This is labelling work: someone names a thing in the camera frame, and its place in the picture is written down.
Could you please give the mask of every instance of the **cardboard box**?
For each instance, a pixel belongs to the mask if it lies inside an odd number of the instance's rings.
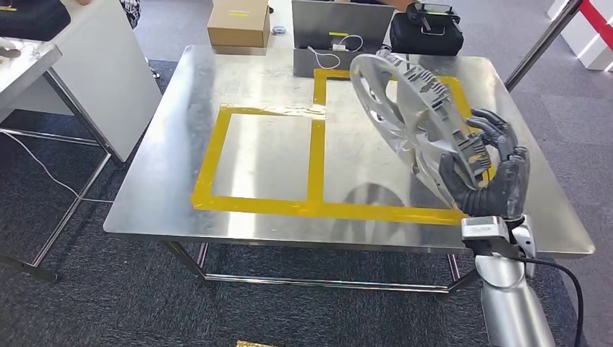
[[[267,47],[268,0],[215,1],[207,29],[212,46]]]

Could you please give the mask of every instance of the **cable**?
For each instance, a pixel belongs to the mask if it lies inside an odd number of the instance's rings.
[[[518,262],[530,262],[532,264],[538,265],[547,265],[551,267],[555,267],[558,270],[564,271],[573,281],[575,285],[575,290],[577,291],[577,332],[575,334],[575,347],[581,346],[581,333],[583,331],[583,291],[581,290],[581,284],[579,284],[579,280],[574,273],[568,270],[566,267],[561,266],[560,264],[556,264],[555,262],[547,262],[546,260],[538,260],[538,259],[528,259],[522,257],[509,257],[509,259],[516,260]]]
[[[313,54],[315,54],[315,60],[317,61],[317,65],[319,65],[322,69],[326,69],[326,70],[336,69],[340,65],[340,58],[337,55],[335,55],[335,54],[332,54],[332,53],[317,53],[311,46],[306,47],[306,49],[308,49],[309,51],[313,52]],[[336,63],[336,65],[333,66],[333,67],[324,67],[320,63],[320,56],[333,56],[333,57],[336,58],[338,63]]]
[[[342,45],[343,42],[345,42],[345,40],[347,40],[348,38],[359,38],[360,39],[360,46],[350,52],[357,52],[360,50],[360,48],[362,48],[362,46],[364,45],[364,39],[360,36],[360,35],[347,35],[345,36],[343,39],[340,40],[340,42],[338,43],[339,45]]]
[[[16,137],[14,137],[11,134],[8,134],[6,132],[2,132],[3,134],[5,134],[6,136],[12,138],[13,140],[15,140],[15,142],[19,143],[21,147],[23,147],[23,149],[27,152],[27,154],[29,154],[34,160],[36,160],[36,163],[39,163],[40,166],[43,167],[43,170],[45,170],[45,172],[47,173],[47,176],[51,177],[51,179],[56,182],[57,184],[59,184],[60,186],[68,189],[72,194],[75,195],[75,197],[77,197],[78,199],[84,200],[84,201],[91,201],[91,202],[106,202],[109,204],[112,204],[114,201],[110,201],[110,200],[95,200],[95,199],[85,199],[84,197],[81,197],[78,195],[78,193],[71,187],[68,187],[66,184],[61,183],[58,179],[56,179],[55,177],[53,177],[53,175],[49,172],[49,170],[47,170],[47,167],[45,166],[45,164],[43,164],[40,160],[38,160],[38,158],[36,158],[36,156],[34,155],[34,153],[32,153],[30,151],[30,149],[28,149],[23,142],[19,141]]]

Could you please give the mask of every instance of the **black cable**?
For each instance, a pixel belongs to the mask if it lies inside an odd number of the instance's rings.
[[[520,258],[520,257],[510,257],[509,259],[516,260],[518,262],[530,262],[532,264],[539,265],[547,265],[551,267],[555,267],[558,270],[564,271],[573,280],[573,284],[575,285],[575,290],[577,291],[577,333],[575,334],[575,347],[581,346],[581,332],[583,331],[583,291],[581,290],[581,284],[579,284],[579,280],[566,267],[563,267],[555,262],[547,262],[546,260],[538,260],[538,259],[528,259],[528,258]]]

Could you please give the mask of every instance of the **black bag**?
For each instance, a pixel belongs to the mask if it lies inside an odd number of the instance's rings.
[[[459,22],[460,17],[449,6],[410,4],[406,13],[397,13],[392,20],[392,52],[456,56],[464,44]]]
[[[49,41],[68,24],[70,15],[60,0],[12,0],[0,9],[0,37]]]

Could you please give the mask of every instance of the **laptop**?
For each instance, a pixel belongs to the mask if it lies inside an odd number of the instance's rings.
[[[385,5],[293,0],[294,48],[329,50],[347,35],[364,40],[361,52],[376,53],[383,44],[394,8]],[[359,47],[359,38],[343,41],[352,51]]]

